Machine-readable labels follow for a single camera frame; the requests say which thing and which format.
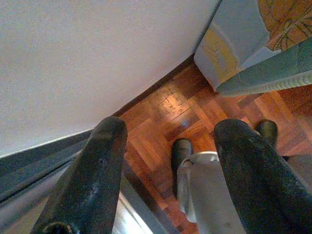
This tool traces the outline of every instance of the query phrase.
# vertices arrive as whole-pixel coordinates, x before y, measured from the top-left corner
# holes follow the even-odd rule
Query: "wooden parquet floor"
[[[254,126],[267,118],[279,129],[278,152],[285,156],[312,152],[312,86],[265,94],[222,97],[215,94],[193,63],[121,118],[128,127],[125,160],[177,229],[198,233],[179,210],[172,193],[170,148],[179,137],[195,152],[215,151],[214,126],[237,118]]]

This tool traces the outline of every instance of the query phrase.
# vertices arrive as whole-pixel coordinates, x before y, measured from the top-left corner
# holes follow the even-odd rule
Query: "gray pants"
[[[292,156],[289,164],[312,185],[312,155]],[[244,234],[216,152],[201,152],[179,166],[180,210],[201,234]]]

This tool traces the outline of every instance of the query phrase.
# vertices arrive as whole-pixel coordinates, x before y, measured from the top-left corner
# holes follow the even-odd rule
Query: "white pants leg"
[[[245,234],[216,152],[185,159],[177,182],[180,209],[201,234]]]

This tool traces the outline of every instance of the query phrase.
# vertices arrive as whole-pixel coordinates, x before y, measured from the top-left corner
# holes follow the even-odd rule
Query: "white wall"
[[[120,109],[194,52],[216,2],[0,1],[0,156]]]

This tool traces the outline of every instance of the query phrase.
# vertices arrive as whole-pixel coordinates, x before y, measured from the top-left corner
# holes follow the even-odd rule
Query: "wooden floor board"
[[[183,234],[197,234],[172,193],[170,147],[181,137],[194,150],[215,151],[214,126],[237,118],[251,127],[263,118],[279,128],[283,155],[312,152],[312,85],[265,94],[222,97],[192,63],[122,116],[129,136],[125,160],[164,214]]]

